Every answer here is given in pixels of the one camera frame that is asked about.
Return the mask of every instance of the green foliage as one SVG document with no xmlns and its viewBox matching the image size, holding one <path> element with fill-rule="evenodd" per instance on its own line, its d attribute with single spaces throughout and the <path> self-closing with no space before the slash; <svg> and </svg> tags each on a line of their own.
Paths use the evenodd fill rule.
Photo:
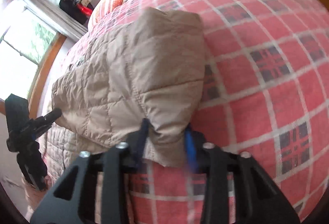
<svg viewBox="0 0 329 224">
<path fill-rule="evenodd" d="M 31 59 L 40 63 L 55 34 L 38 22 L 33 22 L 35 36 L 31 39 L 30 52 L 27 54 Z"/>
</svg>

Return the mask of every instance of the orange pillow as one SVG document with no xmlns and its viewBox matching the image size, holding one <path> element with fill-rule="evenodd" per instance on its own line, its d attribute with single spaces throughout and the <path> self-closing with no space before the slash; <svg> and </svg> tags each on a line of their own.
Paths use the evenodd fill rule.
<svg viewBox="0 0 329 224">
<path fill-rule="evenodd" d="M 88 22 L 88 30 L 91 30 L 96 23 L 100 22 L 107 14 L 116 7 L 122 5 L 123 0 L 101 0 L 95 7 Z"/>
</svg>

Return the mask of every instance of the plaid bedspread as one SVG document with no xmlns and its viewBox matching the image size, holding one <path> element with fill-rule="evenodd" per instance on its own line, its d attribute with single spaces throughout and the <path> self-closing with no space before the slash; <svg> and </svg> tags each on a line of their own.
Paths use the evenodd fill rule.
<svg viewBox="0 0 329 224">
<path fill-rule="evenodd" d="M 192 126 L 227 151 L 252 153 L 303 220 L 328 185 L 329 13 L 317 0 L 131 0 L 71 49 L 63 69 L 147 6 L 200 14 L 207 64 Z M 146 224 L 199 223 L 204 189 L 203 175 L 147 161 L 129 184 Z"/>
</svg>

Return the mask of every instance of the window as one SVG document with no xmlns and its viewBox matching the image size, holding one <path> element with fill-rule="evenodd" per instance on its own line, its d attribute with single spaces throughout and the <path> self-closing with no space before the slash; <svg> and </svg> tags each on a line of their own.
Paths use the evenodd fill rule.
<svg viewBox="0 0 329 224">
<path fill-rule="evenodd" d="M 28 98 L 56 31 L 14 0 L 0 15 L 0 99 Z"/>
</svg>

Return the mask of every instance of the black bracket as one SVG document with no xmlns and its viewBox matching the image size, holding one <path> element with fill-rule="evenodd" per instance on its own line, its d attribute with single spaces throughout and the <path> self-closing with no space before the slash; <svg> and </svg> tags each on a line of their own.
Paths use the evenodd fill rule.
<svg viewBox="0 0 329 224">
<path fill-rule="evenodd" d="M 124 173 L 137 173 L 150 124 L 105 153 L 80 156 L 47 192 L 31 224 L 94 223 L 97 174 L 103 171 L 101 223 L 129 224 Z M 206 174 L 202 224 L 228 224 L 228 178 L 233 173 L 238 224 L 299 224 L 289 201 L 249 154 L 227 153 L 187 127 L 185 149 L 194 173 Z"/>
<path fill-rule="evenodd" d="M 18 153 L 17 163 L 26 181 L 37 190 L 43 190 L 46 188 L 44 177 L 47 166 L 35 140 L 51 128 L 52 123 L 61 116 L 61 110 L 54 109 L 45 116 L 30 119 L 28 101 L 13 94 L 5 100 L 5 109 L 9 132 L 7 148 Z"/>
</svg>

